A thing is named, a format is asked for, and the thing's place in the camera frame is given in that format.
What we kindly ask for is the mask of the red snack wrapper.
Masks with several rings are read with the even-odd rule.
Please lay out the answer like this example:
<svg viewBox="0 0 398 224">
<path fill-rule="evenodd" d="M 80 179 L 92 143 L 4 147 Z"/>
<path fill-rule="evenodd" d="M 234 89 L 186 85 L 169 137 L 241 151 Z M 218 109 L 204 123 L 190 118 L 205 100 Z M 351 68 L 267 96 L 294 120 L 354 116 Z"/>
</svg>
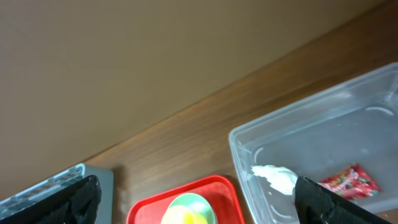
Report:
<svg viewBox="0 0 398 224">
<path fill-rule="evenodd" d="M 318 183 L 347 200 L 372 197 L 381 191 L 378 183 L 359 164 L 353 164 Z"/>
</svg>

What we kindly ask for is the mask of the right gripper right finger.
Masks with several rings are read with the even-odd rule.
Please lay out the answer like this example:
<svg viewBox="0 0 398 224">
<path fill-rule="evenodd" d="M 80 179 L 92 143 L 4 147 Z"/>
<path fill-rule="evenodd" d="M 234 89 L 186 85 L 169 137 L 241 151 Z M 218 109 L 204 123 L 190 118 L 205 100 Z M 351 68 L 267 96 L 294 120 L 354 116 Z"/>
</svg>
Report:
<svg viewBox="0 0 398 224">
<path fill-rule="evenodd" d="M 298 177 L 294 195 L 300 224 L 391 224 L 306 177 Z"/>
</svg>

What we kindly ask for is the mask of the green bowl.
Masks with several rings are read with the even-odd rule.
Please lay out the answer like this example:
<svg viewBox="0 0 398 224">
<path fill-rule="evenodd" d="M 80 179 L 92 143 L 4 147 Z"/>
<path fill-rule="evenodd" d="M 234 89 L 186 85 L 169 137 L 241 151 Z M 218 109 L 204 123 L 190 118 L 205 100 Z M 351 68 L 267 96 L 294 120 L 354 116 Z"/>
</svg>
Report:
<svg viewBox="0 0 398 224">
<path fill-rule="evenodd" d="M 188 207 L 190 210 L 193 210 L 194 212 L 200 213 L 207 219 L 208 224 L 218 223 L 216 215 L 211 205 L 201 195 L 195 193 L 181 194 L 172 201 L 168 209 L 176 205 L 182 205 Z"/>
</svg>

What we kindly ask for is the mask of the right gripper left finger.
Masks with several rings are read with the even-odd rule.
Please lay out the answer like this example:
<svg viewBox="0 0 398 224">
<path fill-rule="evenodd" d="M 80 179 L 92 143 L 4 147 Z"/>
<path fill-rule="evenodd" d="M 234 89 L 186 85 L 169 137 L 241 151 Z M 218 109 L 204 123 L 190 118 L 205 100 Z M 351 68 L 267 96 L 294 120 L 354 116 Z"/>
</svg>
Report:
<svg viewBox="0 0 398 224">
<path fill-rule="evenodd" d="M 1 224 L 94 224 L 101 202 L 97 176 L 69 187 L 1 220 Z"/>
</svg>

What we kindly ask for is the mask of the white napkin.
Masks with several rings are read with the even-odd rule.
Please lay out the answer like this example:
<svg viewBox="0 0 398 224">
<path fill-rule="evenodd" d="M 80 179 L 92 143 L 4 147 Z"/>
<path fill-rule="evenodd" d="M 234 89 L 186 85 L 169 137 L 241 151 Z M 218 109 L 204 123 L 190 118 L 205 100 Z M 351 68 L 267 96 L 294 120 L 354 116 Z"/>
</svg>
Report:
<svg viewBox="0 0 398 224">
<path fill-rule="evenodd" d="M 293 195 L 298 175 L 286 167 L 252 166 L 255 176 L 265 178 L 270 187 L 284 195 Z"/>
</svg>

